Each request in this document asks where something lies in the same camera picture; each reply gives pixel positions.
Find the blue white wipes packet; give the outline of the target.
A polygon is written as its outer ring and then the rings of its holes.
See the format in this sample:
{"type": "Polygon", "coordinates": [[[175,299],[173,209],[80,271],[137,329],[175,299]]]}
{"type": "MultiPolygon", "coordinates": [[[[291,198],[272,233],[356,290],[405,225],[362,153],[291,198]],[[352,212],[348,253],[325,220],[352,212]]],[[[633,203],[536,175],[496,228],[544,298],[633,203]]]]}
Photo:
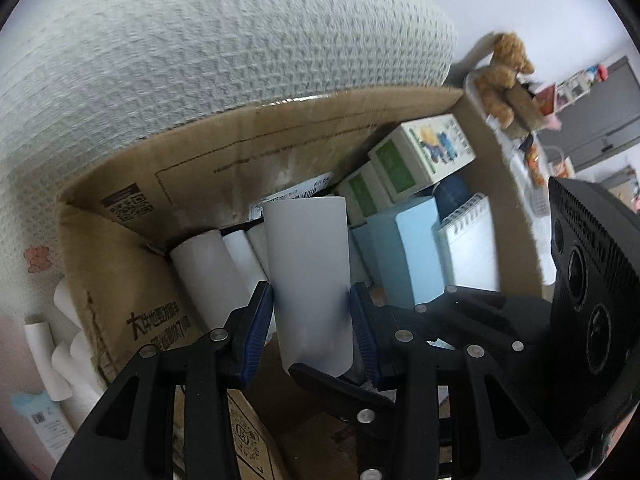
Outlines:
{"type": "Polygon", "coordinates": [[[39,394],[20,392],[11,396],[11,400],[14,410],[28,420],[46,451],[57,463],[75,435],[62,408],[45,391],[39,394]]]}

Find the white paper roll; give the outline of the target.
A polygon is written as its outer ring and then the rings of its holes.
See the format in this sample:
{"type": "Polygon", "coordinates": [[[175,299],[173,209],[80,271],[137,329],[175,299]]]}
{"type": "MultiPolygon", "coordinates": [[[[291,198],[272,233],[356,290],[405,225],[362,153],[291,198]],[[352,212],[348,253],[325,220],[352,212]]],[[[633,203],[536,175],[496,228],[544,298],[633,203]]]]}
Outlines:
{"type": "Polygon", "coordinates": [[[171,253],[183,288],[207,328],[226,324],[233,310],[250,301],[239,270],[217,230],[194,236],[171,253]]]}
{"type": "Polygon", "coordinates": [[[248,237],[242,230],[231,232],[222,238],[229,255],[247,288],[253,290],[258,282],[268,281],[248,237]]]}
{"type": "Polygon", "coordinates": [[[96,379],[90,360],[80,354],[74,356],[66,342],[55,347],[52,365],[70,385],[72,396],[63,402],[63,408],[72,426],[78,429],[100,400],[104,389],[96,379]]]}
{"type": "Polygon", "coordinates": [[[268,261],[268,244],[266,228],[263,223],[258,223],[246,232],[250,246],[254,250],[254,254],[262,267],[267,278],[270,278],[269,261],[268,261]]]}
{"type": "Polygon", "coordinates": [[[82,325],[70,294],[67,278],[62,278],[55,287],[53,303],[58,310],[65,315],[76,327],[82,330],[82,325]]]}
{"type": "Polygon", "coordinates": [[[49,324],[26,324],[24,332],[36,369],[50,399],[54,402],[69,399],[73,395],[70,385],[52,365],[54,344],[49,324]]]}
{"type": "Polygon", "coordinates": [[[282,365],[341,376],[354,362],[346,202],[296,198],[262,211],[282,365]]]}

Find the white spiral notebook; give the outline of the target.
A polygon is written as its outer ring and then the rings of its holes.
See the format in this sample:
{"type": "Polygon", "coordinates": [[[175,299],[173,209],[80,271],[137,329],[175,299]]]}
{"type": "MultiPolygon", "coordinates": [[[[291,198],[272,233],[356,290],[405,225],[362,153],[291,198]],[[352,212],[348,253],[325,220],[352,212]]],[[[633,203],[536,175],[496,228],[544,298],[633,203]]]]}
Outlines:
{"type": "Polygon", "coordinates": [[[447,285],[500,290],[494,220],[486,195],[474,194],[442,220],[438,241],[447,285]]]}

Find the light blue foam block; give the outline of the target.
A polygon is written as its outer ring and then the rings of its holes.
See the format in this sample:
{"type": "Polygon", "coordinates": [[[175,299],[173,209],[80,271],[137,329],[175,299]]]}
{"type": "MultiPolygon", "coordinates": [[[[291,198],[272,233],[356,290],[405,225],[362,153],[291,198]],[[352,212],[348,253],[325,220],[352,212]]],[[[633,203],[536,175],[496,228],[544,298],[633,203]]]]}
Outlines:
{"type": "Polygon", "coordinates": [[[417,197],[369,217],[352,229],[375,284],[394,307],[412,309],[446,287],[435,234],[439,216],[433,197],[417,197]]]}

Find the dark blue denim pouch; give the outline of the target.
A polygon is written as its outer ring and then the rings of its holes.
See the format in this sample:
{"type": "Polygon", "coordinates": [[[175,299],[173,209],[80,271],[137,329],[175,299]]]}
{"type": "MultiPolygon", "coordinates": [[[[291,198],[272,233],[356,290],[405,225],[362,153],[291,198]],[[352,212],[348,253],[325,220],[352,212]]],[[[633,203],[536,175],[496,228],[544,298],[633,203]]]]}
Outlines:
{"type": "Polygon", "coordinates": [[[452,174],[437,183],[433,190],[440,220],[444,220],[460,206],[464,205],[473,194],[462,177],[452,174]]]}

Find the brown cardboard box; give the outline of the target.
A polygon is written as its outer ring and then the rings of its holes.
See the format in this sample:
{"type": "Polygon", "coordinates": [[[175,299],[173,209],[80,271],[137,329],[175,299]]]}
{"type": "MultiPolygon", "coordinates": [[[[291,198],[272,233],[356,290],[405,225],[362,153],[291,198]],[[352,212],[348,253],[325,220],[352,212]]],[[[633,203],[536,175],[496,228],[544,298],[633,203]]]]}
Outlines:
{"type": "Polygon", "coordinates": [[[114,382],[147,344],[201,335],[165,248],[247,222],[250,208],[327,174],[337,180],[390,127],[452,113],[477,159],[462,172],[490,198],[501,288],[537,296],[542,274],[521,195],[496,136],[459,89],[378,87],[247,105],[140,141],[76,179],[58,199],[58,249],[93,370],[114,382]]]}

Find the green white carton box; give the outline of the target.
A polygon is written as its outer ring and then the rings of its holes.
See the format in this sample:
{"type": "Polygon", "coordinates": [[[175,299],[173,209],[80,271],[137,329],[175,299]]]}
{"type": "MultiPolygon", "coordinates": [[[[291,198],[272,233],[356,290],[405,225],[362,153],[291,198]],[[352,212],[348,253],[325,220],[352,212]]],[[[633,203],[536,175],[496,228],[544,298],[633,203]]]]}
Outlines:
{"type": "Polygon", "coordinates": [[[368,155],[394,203],[437,184],[476,159],[453,114],[402,122],[368,155]]]}

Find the small green white box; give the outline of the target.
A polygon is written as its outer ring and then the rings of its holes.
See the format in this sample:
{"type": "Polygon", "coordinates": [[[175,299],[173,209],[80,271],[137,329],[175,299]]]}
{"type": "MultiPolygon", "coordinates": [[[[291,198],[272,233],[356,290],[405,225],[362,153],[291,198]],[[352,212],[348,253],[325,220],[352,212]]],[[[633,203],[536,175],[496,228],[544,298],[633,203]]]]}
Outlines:
{"type": "Polygon", "coordinates": [[[372,162],[347,176],[338,185],[336,194],[346,200],[347,219],[351,226],[361,226],[367,218],[394,204],[372,162]]]}

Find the brown teddy bear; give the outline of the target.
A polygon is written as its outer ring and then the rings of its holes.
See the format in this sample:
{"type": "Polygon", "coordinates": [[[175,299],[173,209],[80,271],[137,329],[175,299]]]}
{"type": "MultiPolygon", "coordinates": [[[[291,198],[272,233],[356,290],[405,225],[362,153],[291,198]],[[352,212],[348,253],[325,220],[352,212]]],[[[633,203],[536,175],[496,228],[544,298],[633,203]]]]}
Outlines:
{"type": "Polygon", "coordinates": [[[474,76],[474,87],[484,112],[494,118],[503,131],[520,122],[529,131],[544,126],[535,98],[518,80],[533,75],[535,66],[515,32],[503,32],[492,45],[491,59],[474,76]]]}

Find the pink cartoon patterned cloth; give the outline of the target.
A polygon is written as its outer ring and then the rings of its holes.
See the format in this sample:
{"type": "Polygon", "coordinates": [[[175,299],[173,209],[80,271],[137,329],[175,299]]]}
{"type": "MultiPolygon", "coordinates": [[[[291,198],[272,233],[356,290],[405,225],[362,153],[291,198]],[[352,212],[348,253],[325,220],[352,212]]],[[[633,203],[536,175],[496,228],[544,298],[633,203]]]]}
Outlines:
{"type": "Polygon", "coordinates": [[[439,86],[452,19],[431,0],[22,0],[1,31],[1,428],[46,478],[54,460],[14,393],[42,382],[24,333],[72,323],[55,203],[123,148],[223,110],[335,90],[439,86]]]}

